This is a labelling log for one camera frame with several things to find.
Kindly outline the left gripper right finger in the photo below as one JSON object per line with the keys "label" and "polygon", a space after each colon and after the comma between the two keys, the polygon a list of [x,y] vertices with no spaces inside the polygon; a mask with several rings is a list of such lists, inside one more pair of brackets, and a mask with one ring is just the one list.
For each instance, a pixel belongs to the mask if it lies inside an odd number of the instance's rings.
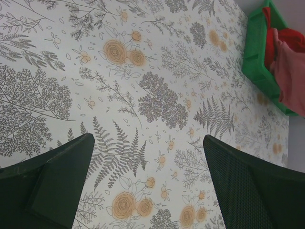
{"label": "left gripper right finger", "polygon": [[303,229],[305,175],[206,135],[203,148],[226,228]]}

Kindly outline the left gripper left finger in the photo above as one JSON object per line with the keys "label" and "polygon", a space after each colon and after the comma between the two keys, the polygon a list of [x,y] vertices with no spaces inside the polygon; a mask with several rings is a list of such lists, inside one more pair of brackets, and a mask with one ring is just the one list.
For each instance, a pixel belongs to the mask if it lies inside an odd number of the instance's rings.
{"label": "left gripper left finger", "polygon": [[70,229],[90,165],[94,137],[66,144],[0,170],[2,229]]}

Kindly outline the pink t shirt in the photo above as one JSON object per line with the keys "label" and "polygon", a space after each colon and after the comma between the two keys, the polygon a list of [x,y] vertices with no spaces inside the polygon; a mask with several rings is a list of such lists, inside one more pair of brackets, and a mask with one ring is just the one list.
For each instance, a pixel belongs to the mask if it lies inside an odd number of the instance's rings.
{"label": "pink t shirt", "polygon": [[277,55],[270,70],[280,88],[279,102],[304,117],[305,54],[293,51],[286,42],[279,40],[277,29],[273,29],[273,34]]}

